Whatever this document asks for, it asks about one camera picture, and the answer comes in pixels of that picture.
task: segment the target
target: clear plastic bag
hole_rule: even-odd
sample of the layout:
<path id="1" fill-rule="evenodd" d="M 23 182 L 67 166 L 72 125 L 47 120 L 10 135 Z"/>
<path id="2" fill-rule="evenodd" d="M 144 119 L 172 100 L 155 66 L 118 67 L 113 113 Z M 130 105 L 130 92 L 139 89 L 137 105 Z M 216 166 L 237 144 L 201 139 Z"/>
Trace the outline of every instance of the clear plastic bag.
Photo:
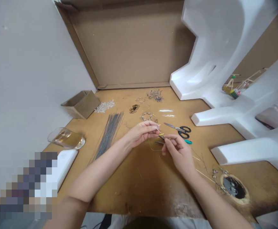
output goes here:
<path id="1" fill-rule="evenodd" d="M 256 119 L 277 128 L 278 127 L 278 103 L 270 108 L 267 108 L 256 116 Z"/>

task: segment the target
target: forearm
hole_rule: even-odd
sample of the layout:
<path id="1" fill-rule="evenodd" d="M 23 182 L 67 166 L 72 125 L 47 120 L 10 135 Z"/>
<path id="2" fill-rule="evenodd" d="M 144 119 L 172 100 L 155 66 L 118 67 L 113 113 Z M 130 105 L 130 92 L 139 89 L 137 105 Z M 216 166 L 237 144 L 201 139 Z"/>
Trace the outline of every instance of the forearm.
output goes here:
<path id="1" fill-rule="evenodd" d="M 57 208 L 57 214 L 52 214 L 43 229 L 78 229 L 82 225 L 88 208 L 88 203 L 72 197 L 64 198 Z"/>
<path id="2" fill-rule="evenodd" d="M 130 143 L 124 138 L 118 140 L 75 180 L 69 196 L 84 202 L 90 202 L 131 149 Z"/>
<path id="3" fill-rule="evenodd" d="M 252 228 L 199 174 L 187 179 L 213 229 Z"/>

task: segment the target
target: scissors blade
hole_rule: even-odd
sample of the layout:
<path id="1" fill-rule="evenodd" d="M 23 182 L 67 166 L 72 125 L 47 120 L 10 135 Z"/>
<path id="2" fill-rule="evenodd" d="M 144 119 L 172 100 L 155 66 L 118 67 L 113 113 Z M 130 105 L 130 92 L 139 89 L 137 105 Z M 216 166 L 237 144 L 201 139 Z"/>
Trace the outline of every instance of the scissors blade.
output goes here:
<path id="1" fill-rule="evenodd" d="M 166 124 L 167 126 L 169 126 L 169 127 L 172 127 L 172 128 L 174 128 L 174 129 L 179 129 L 179 128 L 177 128 L 177 127 L 175 127 L 175 126 L 172 126 L 172 125 L 170 125 L 170 124 L 168 124 L 168 123 L 164 123 L 164 124 Z"/>

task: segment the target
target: black scissors handle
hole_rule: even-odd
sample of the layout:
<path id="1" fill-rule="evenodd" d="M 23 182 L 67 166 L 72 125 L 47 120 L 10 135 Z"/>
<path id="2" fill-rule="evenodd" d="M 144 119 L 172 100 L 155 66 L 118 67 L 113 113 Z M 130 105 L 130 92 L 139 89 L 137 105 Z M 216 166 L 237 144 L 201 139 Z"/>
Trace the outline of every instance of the black scissors handle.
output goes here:
<path id="1" fill-rule="evenodd" d="M 180 129 L 182 129 L 184 132 L 187 132 L 187 133 L 190 133 L 190 132 L 191 132 L 191 129 L 190 129 L 189 127 L 186 127 L 186 126 L 182 126 L 182 127 L 180 127 Z"/>
<path id="2" fill-rule="evenodd" d="M 181 131 L 181 130 L 178 131 L 178 134 L 179 134 L 182 138 L 184 138 L 184 139 L 188 139 L 188 138 L 190 137 L 190 135 L 188 135 L 188 133 L 183 132 L 183 131 Z"/>

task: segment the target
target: small cardboard box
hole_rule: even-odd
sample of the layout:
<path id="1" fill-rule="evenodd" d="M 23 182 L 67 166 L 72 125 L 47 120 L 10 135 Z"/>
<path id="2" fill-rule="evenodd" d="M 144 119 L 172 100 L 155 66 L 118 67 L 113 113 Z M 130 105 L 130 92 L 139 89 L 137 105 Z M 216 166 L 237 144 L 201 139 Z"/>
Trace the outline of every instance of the small cardboard box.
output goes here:
<path id="1" fill-rule="evenodd" d="M 92 91 L 81 91 L 76 96 L 61 104 L 74 118 L 87 119 L 100 105 L 100 101 Z"/>

